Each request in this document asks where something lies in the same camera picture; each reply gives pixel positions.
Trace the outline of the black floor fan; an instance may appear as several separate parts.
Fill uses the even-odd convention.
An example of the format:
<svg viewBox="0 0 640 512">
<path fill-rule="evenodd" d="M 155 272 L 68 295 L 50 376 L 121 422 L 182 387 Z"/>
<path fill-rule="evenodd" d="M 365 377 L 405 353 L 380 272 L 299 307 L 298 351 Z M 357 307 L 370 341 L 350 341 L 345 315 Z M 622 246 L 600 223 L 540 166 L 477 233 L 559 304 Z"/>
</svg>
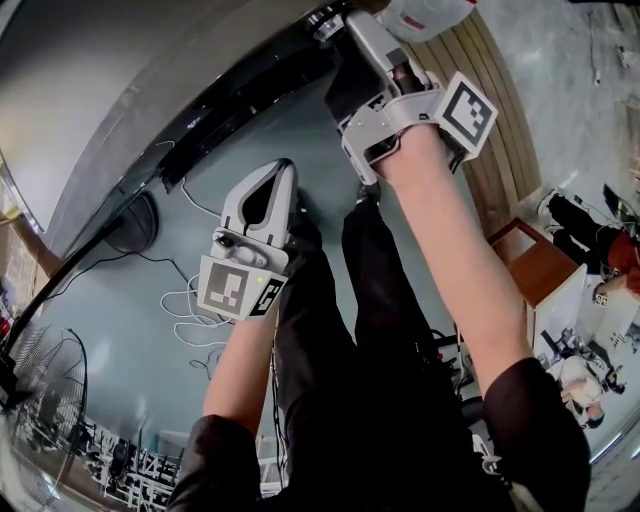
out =
<svg viewBox="0 0 640 512">
<path fill-rule="evenodd" d="M 0 340 L 0 423 L 25 493 L 42 507 L 56 498 L 77 453 L 87 402 L 87 355 L 70 328 L 38 326 L 41 306 L 61 296 L 75 268 L 101 242 L 127 257 L 150 247 L 159 231 L 152 195 L 141 193 L 54 273 Z"/>
</svg>

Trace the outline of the person's right hand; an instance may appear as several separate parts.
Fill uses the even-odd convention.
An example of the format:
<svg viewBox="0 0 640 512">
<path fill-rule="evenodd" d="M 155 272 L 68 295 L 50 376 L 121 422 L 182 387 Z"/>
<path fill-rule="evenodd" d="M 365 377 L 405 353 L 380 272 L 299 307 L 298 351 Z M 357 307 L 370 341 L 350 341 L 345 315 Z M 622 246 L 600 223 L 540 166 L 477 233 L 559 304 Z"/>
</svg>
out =
<svg viewBox="0 0 640 512">
<path fill-rule="evenodd" d="M 401 95 L 409 95 L 426 90 L 426 86 L 420 81 L 408 61 L 396 66 L 392 71 L 392 77 Z"/>
</svg>

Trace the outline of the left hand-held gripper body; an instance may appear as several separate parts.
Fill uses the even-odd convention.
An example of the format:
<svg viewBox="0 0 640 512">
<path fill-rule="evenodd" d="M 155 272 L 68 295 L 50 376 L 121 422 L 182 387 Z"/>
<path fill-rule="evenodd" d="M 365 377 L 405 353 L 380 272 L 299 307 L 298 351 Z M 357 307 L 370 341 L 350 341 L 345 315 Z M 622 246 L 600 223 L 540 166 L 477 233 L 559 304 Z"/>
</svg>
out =
<svg viewBox="0 0 640 512">
<path fill-rule="evenodd" d="M 201 257 L 197 305 L 233 320 L 262 317 L 287 282 L 288 261 L 280 248 L 219 227 Z"/>
</svg>

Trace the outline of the person's right forearm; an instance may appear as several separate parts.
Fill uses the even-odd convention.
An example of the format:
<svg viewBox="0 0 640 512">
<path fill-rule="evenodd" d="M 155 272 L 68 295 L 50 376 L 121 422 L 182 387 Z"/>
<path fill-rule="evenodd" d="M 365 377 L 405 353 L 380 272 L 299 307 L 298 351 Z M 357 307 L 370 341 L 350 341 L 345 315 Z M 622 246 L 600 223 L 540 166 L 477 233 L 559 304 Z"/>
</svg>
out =
<svg viewBox="0 0 640 512">
<path fill-rule="evenodd" d="M 486 392 L 504 371 L 532 355 L 523 298 L 463 200 L 433 125 L 405 130 L 399 150 L 379 162 L 377 171 L 399 200 Z"/>
</svg>

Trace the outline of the person's black shirt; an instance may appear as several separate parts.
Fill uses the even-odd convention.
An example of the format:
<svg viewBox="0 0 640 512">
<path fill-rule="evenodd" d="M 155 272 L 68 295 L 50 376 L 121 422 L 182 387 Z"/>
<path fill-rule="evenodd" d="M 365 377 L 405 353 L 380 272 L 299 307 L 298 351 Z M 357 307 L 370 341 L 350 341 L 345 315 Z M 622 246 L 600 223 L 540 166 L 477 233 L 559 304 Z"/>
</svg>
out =
<svg viewBox="0 0 640 512">
<path fill-rule="evenodd" d="M 539 362 L 505 370 L 483 407 L 495 474 L 482 468 L 456 405 L 439 406 L 425 425 L 393 419 L 372 448 L 362 428 L 331 430 L 316 404 L 301 407 L 291 421 L 289 483 L 269 498 L 251 433 L 206 416 L 191 431 L 166 512 L 584 512 L 588 442 Z"/>
</svg>

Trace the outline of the person's left black shoe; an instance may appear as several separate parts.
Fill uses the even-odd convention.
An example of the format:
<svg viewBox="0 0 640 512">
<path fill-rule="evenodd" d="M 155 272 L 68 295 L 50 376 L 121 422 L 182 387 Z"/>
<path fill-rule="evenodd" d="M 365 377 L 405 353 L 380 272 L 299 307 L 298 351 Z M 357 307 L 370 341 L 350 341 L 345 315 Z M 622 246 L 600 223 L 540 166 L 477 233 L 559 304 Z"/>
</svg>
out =
<svg viewBox="0 0 640 512">
<path fill-rule="evenodd" d="M 287 245 L 289 247 L 309 245 L 317 249 L 322 248 L 322 235 L 311 218 L 307 195 L 302 189 L 297 190 L 295 208 L 289 217 Z"/>
</svg>

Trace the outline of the person's black trousers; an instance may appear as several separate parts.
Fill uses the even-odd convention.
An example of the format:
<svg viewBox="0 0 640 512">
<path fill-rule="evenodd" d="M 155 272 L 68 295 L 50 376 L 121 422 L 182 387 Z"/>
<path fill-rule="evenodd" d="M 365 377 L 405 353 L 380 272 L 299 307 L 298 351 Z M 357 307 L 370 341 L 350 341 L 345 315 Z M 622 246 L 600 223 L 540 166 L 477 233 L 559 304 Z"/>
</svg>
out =
<svg viewBox="0 0 640 512">
<path fill-rule="evenodd" d="M 342 249 L 357 302 L 353 330 L 337 307 L 323 248 L 291 248 L 275 341 L 289 476 L 291 421 L 301 407 L 316 404 L 331 430 L 362 428 L 367 448 L 384 439 L 393 419 L 425 425 L 439 406 L 460 410 L 378 205 L 356 204 L 344 220 Z"/>
</svg>

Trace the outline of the person's left forearm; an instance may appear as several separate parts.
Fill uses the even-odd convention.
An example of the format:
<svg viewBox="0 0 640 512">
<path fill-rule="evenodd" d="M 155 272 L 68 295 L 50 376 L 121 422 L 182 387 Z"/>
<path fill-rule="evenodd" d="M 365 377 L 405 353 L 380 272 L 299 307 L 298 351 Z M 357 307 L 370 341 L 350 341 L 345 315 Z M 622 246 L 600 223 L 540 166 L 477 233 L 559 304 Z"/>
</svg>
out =
<svg viewBox="0 0 640 512">
<path fill-rule="evenodd" d="M 203 415 L 216 415 L 245 427 L 256 437 L 269 380 L 277 310 L 239 321 L 216 365 Z"/>
</svg>

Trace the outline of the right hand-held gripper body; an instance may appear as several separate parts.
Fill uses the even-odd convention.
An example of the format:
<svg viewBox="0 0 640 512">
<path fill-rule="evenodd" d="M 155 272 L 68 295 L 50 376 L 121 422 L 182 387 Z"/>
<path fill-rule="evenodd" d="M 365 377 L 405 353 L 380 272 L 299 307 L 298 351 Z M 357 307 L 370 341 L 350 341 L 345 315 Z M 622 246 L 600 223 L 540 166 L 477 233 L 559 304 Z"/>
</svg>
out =
<svg viewBox="0 0 640 512">
<path fill-rule="evenodd" d="M 406 130 L 418 125 L 433 125 L 445 145 L 450 171 L 479 156 L 498 110 L 467 76 L 457 71 L 447 86 L 416 66 L 401 48 L 401 64 L 408 61 L 426 90 L 392 94 L 383 83 L 383 91 L 345 119 L 338 130 L 341 147 L 363 184 L 378 177 L 374 165 L 400 149 Z"/>
</svg>

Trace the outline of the curved wooden slatted bench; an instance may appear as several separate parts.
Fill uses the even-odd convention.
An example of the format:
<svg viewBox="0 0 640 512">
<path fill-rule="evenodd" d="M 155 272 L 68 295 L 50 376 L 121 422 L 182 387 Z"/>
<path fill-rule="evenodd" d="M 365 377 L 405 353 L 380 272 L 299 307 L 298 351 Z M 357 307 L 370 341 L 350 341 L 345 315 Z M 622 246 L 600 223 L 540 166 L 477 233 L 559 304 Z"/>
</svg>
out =
<svg viewBox="0 0 640 512">
<path fill-rule="evenodd" d="M 479 156 L 461 166 L 482 230 L 491 237 L 541 185 L 529 123 L 503 55 L 476 10 L 431 40 L 404 48 L 443 84 L 461 72 L 498 110 Z"/>
</svg>

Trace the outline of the black washing machine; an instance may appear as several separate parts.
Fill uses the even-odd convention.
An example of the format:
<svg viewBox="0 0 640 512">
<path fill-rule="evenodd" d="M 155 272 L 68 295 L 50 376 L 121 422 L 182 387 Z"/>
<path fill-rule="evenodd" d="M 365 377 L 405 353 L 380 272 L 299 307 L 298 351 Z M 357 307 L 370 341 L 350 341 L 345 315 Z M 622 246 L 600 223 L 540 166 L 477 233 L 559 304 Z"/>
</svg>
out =
<svg viewBox="0 0 640 512">
<path fill-rule="evenodd" d="M 20 0 L 0 36 L 0 156 L 47 248 L 67 255 L 149 174 L 196 119 L 192 105 L 241 59 L 323 0 Z M 281 155 L 326 226 L 355 179 L 319 81 L 246 126 L 154 194 L 158 252 L 194 271 L 236 178 Z"/>
</svg>

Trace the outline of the silver washing machine knob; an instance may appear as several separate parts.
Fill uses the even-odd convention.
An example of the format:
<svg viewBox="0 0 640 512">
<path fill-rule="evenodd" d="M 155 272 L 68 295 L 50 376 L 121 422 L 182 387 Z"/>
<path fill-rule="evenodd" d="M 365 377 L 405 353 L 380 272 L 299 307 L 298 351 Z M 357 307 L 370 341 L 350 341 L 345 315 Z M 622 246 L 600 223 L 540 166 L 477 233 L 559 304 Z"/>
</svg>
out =
<svg viewBox="0 0 640 512">
<path fill-rule="evenodd" d="M 339 12 L 319 11 L 307 18 L 306 28 L 316 41 L 324 43 L 344 28 L 344 21 Z"/>
</svg>

